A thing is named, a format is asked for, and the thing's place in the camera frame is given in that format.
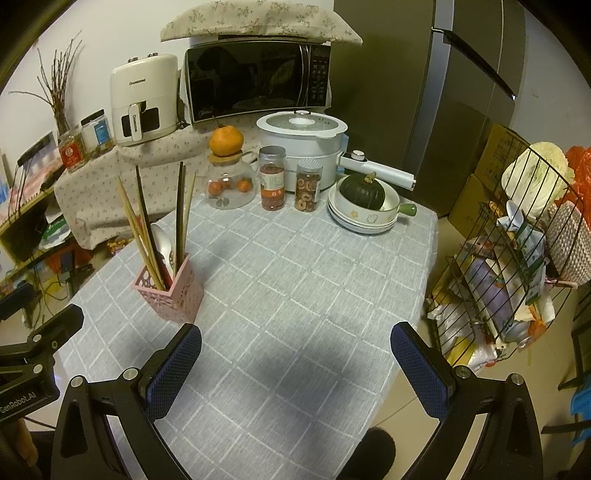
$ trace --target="blue label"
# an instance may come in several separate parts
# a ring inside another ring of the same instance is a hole
[[[109,129],[107,128],[107,122],[104,120],[95,125],[95,133],[99,145],[107,143],[111,139],[109,136]]]

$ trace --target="cooker lid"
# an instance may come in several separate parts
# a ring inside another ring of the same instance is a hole
[[[257,126],[265,131],[283,135],[334,138],[347,130],[338,118],[308,110],[278,112],[259,118]]]

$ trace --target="cork lid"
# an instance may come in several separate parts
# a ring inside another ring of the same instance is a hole
[[[238,160],[242,158],[242,155],[242,150],[238,151],[237,153],[234,153],[234,155],[228,155],[227,157],[218,157],[217,155],[211,153],[209,154],[207,159],[211,162],[212,165],[224,166],[235,164]]]

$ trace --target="red plastic bag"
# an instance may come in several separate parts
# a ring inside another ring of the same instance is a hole
[[[574,170],[574,182],[557,205],[570,200],[591,227],[591,148],[585,150],[583,147],[570,147],[565,155],[569,167]]]

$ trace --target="chopsticks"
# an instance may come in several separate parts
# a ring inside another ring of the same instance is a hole
[[[125,191],[123,182],[120,177],[117,178],[119,195],[124,207],[125,216],[131,226],[134,234],[135,242],[138,245],[138,250],[142,255],[142,259],[148,269],[150,276],[154,281],[154,285],[159,290],[169,290],[172,288],[174,277],[183,264],[185,257],[185,247],[187,245],[187,226],[189,224],[189,214],[191,208],[191,201],[193,200],[193,190],[195,188],[195,181],[197,173],[193,174],[191,180],[190,190],[185,195],[185,183],[187,176],[187,167],[183,162],[180,162],[178,168],[178,182],[177,182],[177,203],[176,203],[176,228],[174,239],[174,258],[173,258],[173,276],[171,277],[162,254],[158,251],[157,244],[154,240],[154,234],[150,223],[148,221],[148,211],[145,204],[144,191],[142,188],[142,180],[139,174],[139,168],[135,168],[136,187],[139,203],[139,218],[141,225],[138,223],[138,218],[135,214],[134,208],[129,201],[127,192]]]
[[[123,186],[123,182],[121,181],[120,177],[117,177],[117,180],[118,180],[117,187],[119,189],[119,195],[121,196],[121,201],[123,203],[123,208],[125,210],[125,216],[127,217],[127,221],[129,222],[129,225],[131,226],[131,231],[134,234],[135,243],[138,246],[139,253],[141,254],[142,260],[144,260],[144,263],[145,263],[146,267],[148,268],[148,272],[149,272],[150,276],[154,280],[154,285],[156,286],[156,288],[158,290],[164,290],[164,286],[163,286],[161,280],[158,278],[158,275],[156,275],[157,270],[154,268],[154,264],[152,263],[152,259],[148,256],[148,254],[146,253],[146,250],[144,249],[144,244],[142,243],[142,238],[140,235],[140,227],[138,225],[138,221],[135,216],[134,209],[131,206],[131,202],[129,201],[129,198],[127,196],[127,192],[125,191],[125,188]]]
[[[193,174],[193,179],[191,180],[191,186],[189,188],[189,194],[187,195],[187,202],[185,203],[184,207],[184,219],[183,219],[183,240],[181,245],[181,251],[183,252],[183,258],[185,249],[187,248],[187,225],[189,224],[189,213],[191,210],[191,202],[193,201],[193,190],[195,189],[195,180],[197,179],[197,172]]]
[[[139,175],[139,167],[135,166],[135,178],[137,180],[138,189],[138,201],[139,201],[139,213],[141,215],[143,227],[144,227],[144,245],[148,251],[148,256],[152,260],[152,264],[155,267],[156,275],[158,279],[165,285],[167,290],[173,286],[173,279],[170,278],[166,265],[160,260],[157,255],[158,249],[156,248],[156,242],[154,241],[154,234],[148,221],[148,209],[146,208],[146,202],[144,199],[144,189],[142,188],[142,178]]]
[[[178,166],[178,184],[177,184],[177,222],[176,222],[176,238],[174,249],[174,274],[178,273],[181,264],[184,260],[183,252],[183,209],[184,209],[184,184],[187,169],[183,162]]]

